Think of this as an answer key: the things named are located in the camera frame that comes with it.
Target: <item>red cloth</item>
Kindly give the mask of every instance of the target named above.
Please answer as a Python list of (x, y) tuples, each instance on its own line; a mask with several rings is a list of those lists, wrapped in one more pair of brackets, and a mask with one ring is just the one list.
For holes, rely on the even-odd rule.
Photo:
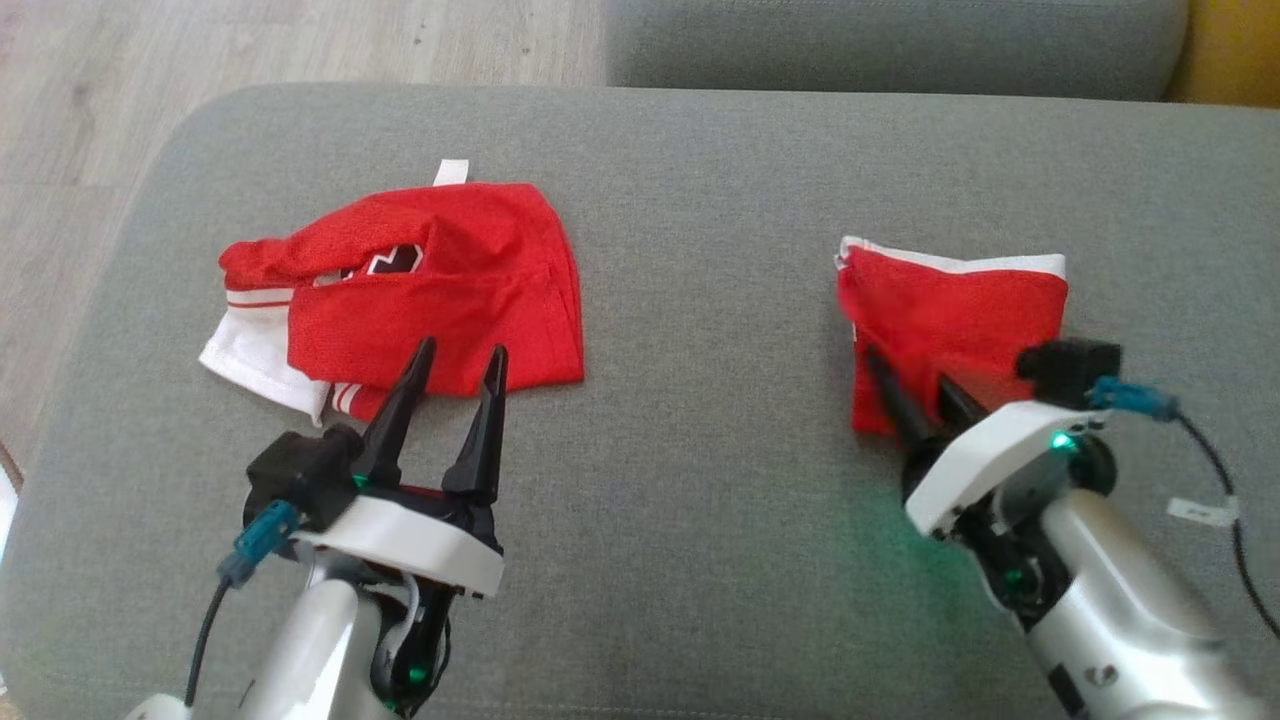
[(381, 192), (288, 238), (238, 242), (219, 264), (228, 291), (293, 288), (288, 363), (340, 383), (335, 405), (356, 418), (374, 415), (425, 336), (431, 393), (474, 395), (495, 343), (508, 389), (584, 377), (577, 268), (531, 184)]
[(856, 432), (893, 432), (867, 368), (868, 345), (932, 411), (940, 373), (1011, 377), (1018, 354), (1057, 337), (1062, 324), (1061, 255), (964, 263), (845, 238), (836, 261), (840, 305), (855, 332)]

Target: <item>robotic arm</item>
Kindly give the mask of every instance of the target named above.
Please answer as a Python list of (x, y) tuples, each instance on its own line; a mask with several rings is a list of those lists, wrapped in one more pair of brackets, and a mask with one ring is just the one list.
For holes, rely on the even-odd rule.
[[(1027, 639), (1068, 716), (1244, 720), (1271, 715), (1231, 666), (1196, 589), (1107, 502), (1107, 387), (1120, 347), (1056, 341), (1019, 374), (1034, 400), (988, 413), (942, 377), (936, 428), (874, 350), (869, 366), (908, 451), (906, 514), (964, 547)], [(1148, 407), (1176, 413), (1174, 406)]]
[[(273, 551), (308, 564), (311, 577), (237, 719), (392, 720), (426, 702), (448, 666), (453, 598), (495, 594), (504, 566), (492, 507), (506, 409), (502, 346), (440, 489), (399, 483), (397, 459), (434, 352), (434, 340), (424, 340), (364, 436), (340, 424), (321, 438), (289, 432), (250, 464), (246, 534), (219, 568), (224, 580), (201, 630), (187, 698), (154, 696), (127, 720), (189, 720), (218, 601)], [(407, 601), (384, 592), (388, 585), (401, 587)]]

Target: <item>blue cable connector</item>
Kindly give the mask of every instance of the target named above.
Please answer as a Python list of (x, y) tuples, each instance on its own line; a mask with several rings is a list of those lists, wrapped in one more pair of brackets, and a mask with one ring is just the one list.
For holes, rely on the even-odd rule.
[(236, 538), (236, 550), (218, 565), (218, 575), (229, 580), (233, 588), (243, 587), (259, 564), (284, 547), (297, 529), (298, 511), (283, 500), (273, 501)]
[(1178, 419), (1178, 397), (1165, 395), (1148, 386), (1120, 382), (1120, 378), (1102, 377), (1093, 386), (1091, 402), (1100, 410), (1115, 409), (1146, 415), (1157, 423)]

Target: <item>gray fabric surface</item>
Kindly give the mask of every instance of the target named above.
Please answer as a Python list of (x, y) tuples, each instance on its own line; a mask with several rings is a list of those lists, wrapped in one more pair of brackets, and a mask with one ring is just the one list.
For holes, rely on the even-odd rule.
[[(28, 720), (180, 692), (246, 462), (301, 414), (215, 378), (219, 251), (365, 193), (529, 181), (581, 272), (588, 380), (512, 397), (498, 597), (460, 602), (431, 717), (1056, 717), (959, 551), (915, 537), (897, 456), (855, 439), (842, 233), (957, 258), (1062, 251), (1069, 329), (1123, 341), (1239, 474), (1280, 603), (1280, 113), (1065, 100), (292, 86), (177, 131), (99, 288), (0, 571), (0, 667)], [(470, 402), (431, 401), (431, 484)], [(1116, 502), (1210, 598), (1280, 701), (1280, 653), (1219, 502), (1167, 427), (1117, 423)], [(233, 592), (205, 664), (227, 717), (301, 570)]]
[(608, 0), (609, 85), (1156, 100), (1187, 0)]

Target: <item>gray sofa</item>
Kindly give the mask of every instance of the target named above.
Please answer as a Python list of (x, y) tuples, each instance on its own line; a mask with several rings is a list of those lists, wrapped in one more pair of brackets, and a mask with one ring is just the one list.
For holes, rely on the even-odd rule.
[(609, 85), (1157, 100), (1188, 0), (608, 0)]
[[(507, 414), (502, 592), (460, 602), (429, 717), (1057, 717), (961, 552), (918, 537), (890, 443), (849, 429), (844, 233), (957, 258), (1062, 251), (1068, 328), (1121, 341), (1238, 474), (1280, 597), (1280, 113), (1071, 100), (283, 86), (205, 106), (156, 160), (84, 322), (0, 566), (0, 669), (28, 720), (179, 692), (244, 465), (301, 414), (196, 363), (216, 258), (365, 193), (536, 183), (581, 273), (586, 382)], [(471, 402), (434, 400), (434, 484)], [(1280, 653), (1178, 433), (1116, 423), (1115, 501), (1280, 702)], [(302, 571), (269, 561), (212, 633), (229, 717)]]

